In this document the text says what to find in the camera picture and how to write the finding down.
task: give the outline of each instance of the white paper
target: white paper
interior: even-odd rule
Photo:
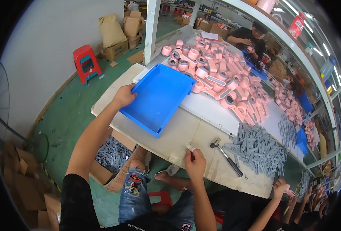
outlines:
[[[218,34],[201,32],[201,36],[202,36],[203,38],[205,38],[205,39],[214,39],[214,40],[218,40]]]

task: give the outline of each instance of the denim shorts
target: denim shorts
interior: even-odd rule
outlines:
[[[152,212],[146,186],[150,180],[144,170],[128,168],[119,201],[120,224]],[[159,220],[182,231],[191,230],[194,226],[192,190],[183,189],[178,201]]]

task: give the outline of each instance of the black cap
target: black cap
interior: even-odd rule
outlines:
[[[265,29],[262,25],[260,25],[258,22],[254,21],[253,26],[259,30],[262,34],[266,34],[268,31]]]

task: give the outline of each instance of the brown paper bag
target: brown paper bag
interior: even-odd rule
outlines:
[[[111,47],[127,40],[115,14],[99,18],[99,30],[102,35],[103,47]]]

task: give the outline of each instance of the knee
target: knee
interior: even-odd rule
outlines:
[[[142,170],[145,170],[145,164],[143,161],[141,160],[132,160],[130,163],[129,163],[129,166],[130,167],[135,167],[135,168],[138,168],[138,169],[142,169]]]

